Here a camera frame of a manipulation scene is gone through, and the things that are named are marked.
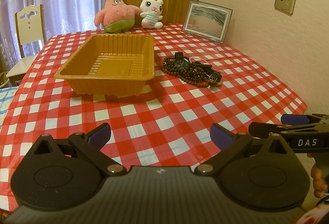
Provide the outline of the person's right hand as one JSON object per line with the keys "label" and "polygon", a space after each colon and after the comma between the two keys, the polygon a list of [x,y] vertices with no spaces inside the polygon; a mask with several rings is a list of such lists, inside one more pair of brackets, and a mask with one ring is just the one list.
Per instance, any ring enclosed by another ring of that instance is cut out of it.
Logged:
{"label": "person's right hand", "polygon": [[315,163],[311,168],[311,177],[313,179],[315,197],[322,198],[325,191],[328,189],[328,181],[322,178],[322,170],[318,168],[317,163]]}

